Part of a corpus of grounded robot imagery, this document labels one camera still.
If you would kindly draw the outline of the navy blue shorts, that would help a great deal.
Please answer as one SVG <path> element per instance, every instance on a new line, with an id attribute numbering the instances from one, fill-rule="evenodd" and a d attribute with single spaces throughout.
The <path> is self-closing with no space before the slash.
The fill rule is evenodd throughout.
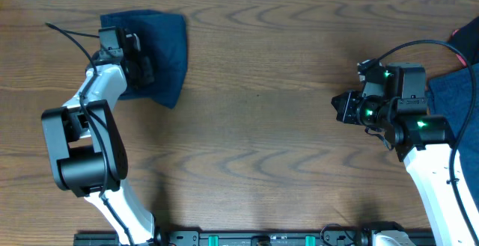
<path id="1" fill-rule="evenodd" d="M 128 87 L 121 100 L 149 98 L 174 108 L 188 70 L 186 19 L 181 14 L 157 10 L 130 10 L 104 14 L 102 27 L 117 26 L 137 34 L 141 51 L 149 57 L 154 82 L 134 89 Z"/>

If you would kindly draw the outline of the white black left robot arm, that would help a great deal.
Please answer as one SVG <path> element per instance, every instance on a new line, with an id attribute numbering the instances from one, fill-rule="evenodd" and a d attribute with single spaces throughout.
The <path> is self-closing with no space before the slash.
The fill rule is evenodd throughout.
<path id="1" fill-rule="evenodd" d="M 112 115 L 128 86 L 153 80 L 148 57 L 101 55 L 76 94 L 41 116 L 56 185 L 95 206 L 117 232 L 119 245 L 155 243 L 155 218 L 128 183 L 126 150 Z"/>

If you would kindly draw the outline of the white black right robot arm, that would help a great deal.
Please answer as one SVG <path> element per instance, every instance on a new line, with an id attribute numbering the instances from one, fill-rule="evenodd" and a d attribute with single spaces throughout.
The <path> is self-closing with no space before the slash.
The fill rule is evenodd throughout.
<path id="1" fill-rule="evenodd" d="M 396 152 L 415 183 L 437 245 L 477 245 L 478 210 L 460 164 L 457 138 L 422 93 L 364 93 L 332 98 L 337 121 L 363 126 Z"/>

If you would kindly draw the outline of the pile of dark clothes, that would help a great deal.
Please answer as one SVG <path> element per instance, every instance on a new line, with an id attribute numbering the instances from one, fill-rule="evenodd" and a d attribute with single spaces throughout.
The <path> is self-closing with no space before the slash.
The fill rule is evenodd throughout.
<path id="1" fill-rule="evenodd" d="M 472 83 L 467 69 L 428 81 L 428 107 L 431 114 L 446 117 L 455 135 L 466 119 L 472 98 Z M 475 106 L 459 149 L 460 163 L 467 186 L 478 203 L 478 106 Z"/>

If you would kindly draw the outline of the red black garment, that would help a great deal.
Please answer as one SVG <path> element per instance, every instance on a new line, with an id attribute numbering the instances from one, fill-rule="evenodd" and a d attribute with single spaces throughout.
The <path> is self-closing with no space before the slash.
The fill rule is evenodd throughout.
<path id="1" fill-rule="evenodd" d="M 457 55 L 457 58 L 464 67 L 467 61 L 471 65 L 478 63 L 478 23 L 477 16 L 467 25 L 453 31 L 448 40 L 451 46 L 463 54 L 463 57 Z"/>

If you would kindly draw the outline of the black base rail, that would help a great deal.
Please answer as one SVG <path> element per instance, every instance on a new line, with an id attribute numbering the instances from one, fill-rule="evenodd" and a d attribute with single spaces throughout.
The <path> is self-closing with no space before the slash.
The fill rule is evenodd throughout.
<path id="1" fill-rule="evenodd" d="M 360 228 L 327 224 L 319 231 L 203 231 L 174 230 L 159 233 L 149 245 L 167 246 L 367 246 L 436 244 L 430 230 L 408 230 L 393 221 L 373 222 Z"/>

